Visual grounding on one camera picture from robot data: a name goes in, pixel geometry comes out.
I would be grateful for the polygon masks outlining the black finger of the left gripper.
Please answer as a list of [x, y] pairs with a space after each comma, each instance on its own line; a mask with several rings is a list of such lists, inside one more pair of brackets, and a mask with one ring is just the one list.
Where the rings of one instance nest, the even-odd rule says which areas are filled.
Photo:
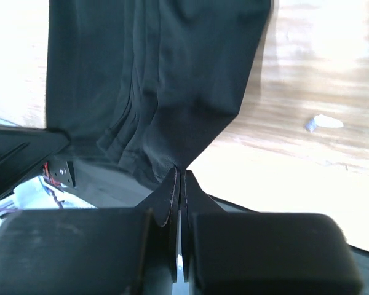
[[58, 130], [0, 125], [0, 200], [69, 144]]

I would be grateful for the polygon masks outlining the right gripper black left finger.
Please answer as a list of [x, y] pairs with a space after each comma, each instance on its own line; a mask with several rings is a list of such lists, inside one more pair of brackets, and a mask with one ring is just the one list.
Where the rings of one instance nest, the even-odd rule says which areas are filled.
[[171, 294], [180, 173], [133, 208], [25, 210], [0, 226], [0, 294]]

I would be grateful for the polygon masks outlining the black t shirt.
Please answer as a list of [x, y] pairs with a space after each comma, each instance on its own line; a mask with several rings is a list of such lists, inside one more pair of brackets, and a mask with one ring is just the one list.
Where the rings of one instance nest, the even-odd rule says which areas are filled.
[[270, 1], [50, 1], [46, 125], [156, 187], [236, 118]]

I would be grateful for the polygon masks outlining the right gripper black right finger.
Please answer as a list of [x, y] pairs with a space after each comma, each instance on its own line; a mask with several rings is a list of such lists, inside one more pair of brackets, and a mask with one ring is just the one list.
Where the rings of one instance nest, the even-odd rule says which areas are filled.
[[226, 211], [183, 177], [183, 271], [191, 294], [359, 294], [359, 270], [332, 218]]

